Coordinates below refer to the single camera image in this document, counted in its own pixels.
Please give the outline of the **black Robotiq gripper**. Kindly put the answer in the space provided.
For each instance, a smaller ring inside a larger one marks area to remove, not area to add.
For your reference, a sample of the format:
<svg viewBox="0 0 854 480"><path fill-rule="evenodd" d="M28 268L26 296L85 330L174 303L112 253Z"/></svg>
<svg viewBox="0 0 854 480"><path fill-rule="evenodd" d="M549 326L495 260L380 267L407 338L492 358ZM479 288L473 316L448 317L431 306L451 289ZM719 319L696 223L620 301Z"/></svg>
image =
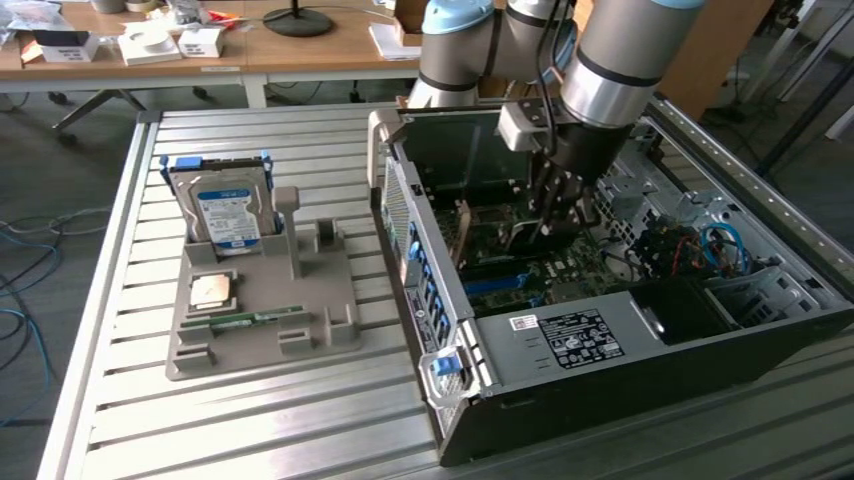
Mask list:
<svg viewBox="0 0 854 480"><path fill-rule="evenodd" d="M593 206L596 182L625 143L631 128L601 129L565 123L552 136L533 135L528 211L536 219L528 243L563 246L600 223Z"/></svg>

